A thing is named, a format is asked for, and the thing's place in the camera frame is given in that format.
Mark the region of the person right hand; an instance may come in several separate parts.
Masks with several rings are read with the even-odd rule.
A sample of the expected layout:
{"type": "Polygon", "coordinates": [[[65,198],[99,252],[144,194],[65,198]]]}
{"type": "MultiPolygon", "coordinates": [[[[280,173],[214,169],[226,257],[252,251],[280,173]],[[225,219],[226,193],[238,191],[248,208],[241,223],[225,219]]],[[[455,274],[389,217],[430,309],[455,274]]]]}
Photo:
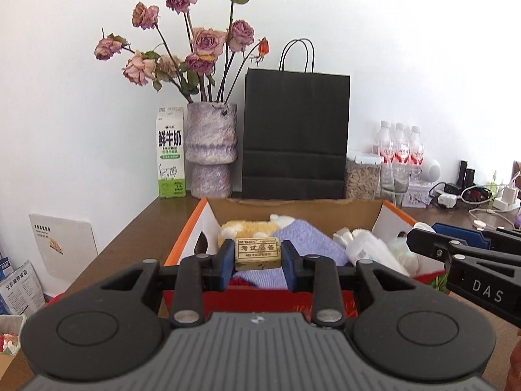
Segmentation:
{"type": "Polygon", "coordinates": [[[521,391],[521,340],[510,355],[510,369],[505,383],[505,391],[521,391]]]}

